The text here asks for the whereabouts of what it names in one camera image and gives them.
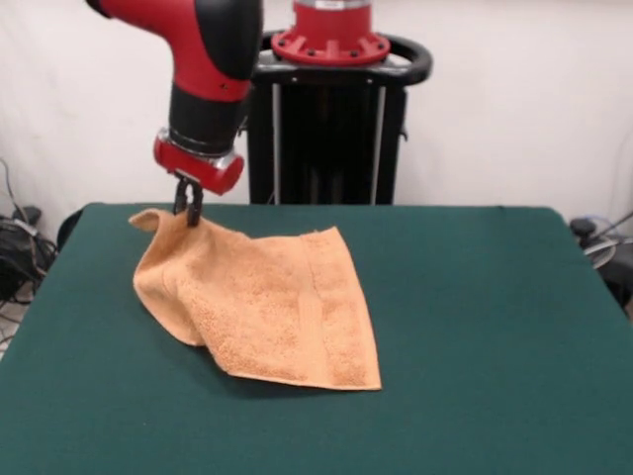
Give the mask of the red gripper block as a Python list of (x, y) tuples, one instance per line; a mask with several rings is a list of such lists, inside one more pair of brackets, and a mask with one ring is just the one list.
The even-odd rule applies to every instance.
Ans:
[[(234, 150), (221, 157), (210, 157), (186, 150), (177, 145), (167, 131), (160, 131), (153, 145), (156, 163), (178, 180), (173, 205), (173, 214), (187, 210), (187, 225), (197, 227), (203, 203), (203, 189), (222, 196), (238, 182), (244, 169), (244, 159)], [(188, 204), (187, 190), (191, 189), (192, 200)]]

